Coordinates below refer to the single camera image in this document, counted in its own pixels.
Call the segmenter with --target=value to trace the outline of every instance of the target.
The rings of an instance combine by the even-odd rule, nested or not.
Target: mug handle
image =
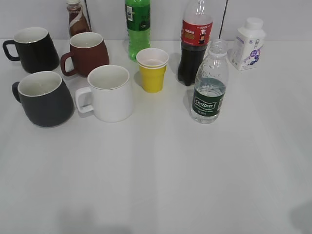
[[[10,55],[10,52],[8,50],[8,45],[15,45],[14,40],[6,40],[3,44],[2,44],[2,48],[4,50],[5,55],[7,56],[7,58],[11,61],[19,61],[20,57],[14,57],[12,55]]]
[[[90,92],[91,92],[91,89],[89,87],[85,87],[82,89],[78,89],[75,93],[75,102],[76,102],[77,109],[80,113],[87,113],[87,112],[93,111],[92,105],[87,105],[83,107],[80,107],[79,105],[79,97],[83,94],[88,94]]]
[[[61,68],[63,74],[64,74],[65,76],[67,76],[67,77],[70,77],[70,76],[72,76],[72,75],[74,75],[74,74],[77,73],[77,71],[76,71],[75,68],[74,68],[73,70],[69,71],[69,72],[67,72],[66,69],[65,69],[65,62],[66,62],[66,60],[67,60],[68,58],[72,57],[72,56],[74,56],[74,53],[73,53],[73,52],[69,52],[69,53],[63,55],[63,56],[60,58],[60,68]]]
[[[12,84],[12,93],[13,93],[15,99],[16,99],[18,102],[20,102],[20,96],[19,96],[18,85],[19,85],[19,82],[15,82],[14,84]]]

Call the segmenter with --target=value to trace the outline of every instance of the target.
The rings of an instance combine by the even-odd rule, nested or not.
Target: white bottle
[[[262,30],[263,20],[248,18],[245,26],[238,29],[230,62],[237,70],[255,68],[260,59],[266,33]]]

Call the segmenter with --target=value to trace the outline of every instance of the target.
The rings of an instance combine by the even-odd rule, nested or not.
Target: yellow cup
[[[143,67],[141,65],[139,67],[142,76],[143,89],[148,93],[157,93],[161,91],[167,66],[156,69]]]
[[[157,48],[141,50],[136,56],[142,76],[143,89],[148,93],[162,90],[169,60],[168,54]]]

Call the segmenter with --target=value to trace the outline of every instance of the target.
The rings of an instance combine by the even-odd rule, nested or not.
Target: mug
[[[74,69],[67,72],[65,62],[72,58]],[[109,57],[103,37],[98,33],[79,33],[70,39],[70,52],[63,55],[60,67],[67,77],[76,73],[87,77],[89,73],[100,66],[109,64]]]
[[[130,74],[127,69],[106,65],[94,69],[88,76],[89,87],[78,89],[75,101],[78,111],[94,115],[105,122],[119,122],[132,114],[133,95]],[[81,107],[79,97],[91,93],[91,105]]]
[[[7,45],[15,45],[17,57],[10,54]],[[13,40],[6,40],[2,47],[9,60],[20,61],[24,70],[29,73],[52,71],[59,65],[58,53],[50,34],[44,28],[20,30]]]
[[[31,122],[54,127],[70,118],[74,103],[62,77],[55,72],[37,72],[12,85],[12,92]]]

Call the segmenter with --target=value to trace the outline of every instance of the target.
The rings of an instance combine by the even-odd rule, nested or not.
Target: white wall
[[[151,39],[180,40],[184,9],[189,0],[151,0]],[[226,0],[209,0],[214,18],[212,38],[219,37]],[[93,31],[105,39],[127,39],[124,0],[88,0]]]
[[[221,37],[233,40],[248,17],[264,20],[267,40],[312,40],[311,0],[229,0]]]
[[[20,29],[44,27],[54,39],[67,39],[66,0],[2,0],[0,38],[10,39]]]
[[[20,29],[46,28],[54,39],[67,39],[66,0],[3,0],[0,8],[0,38],[8,39]],[[214,18],[212,37],[219,35],[226,0],[210,0]],[[152,0],[153,40],[179,40],[188,0]],[[127,39],[124,0],[88,0],[93,31],[105,39]]]

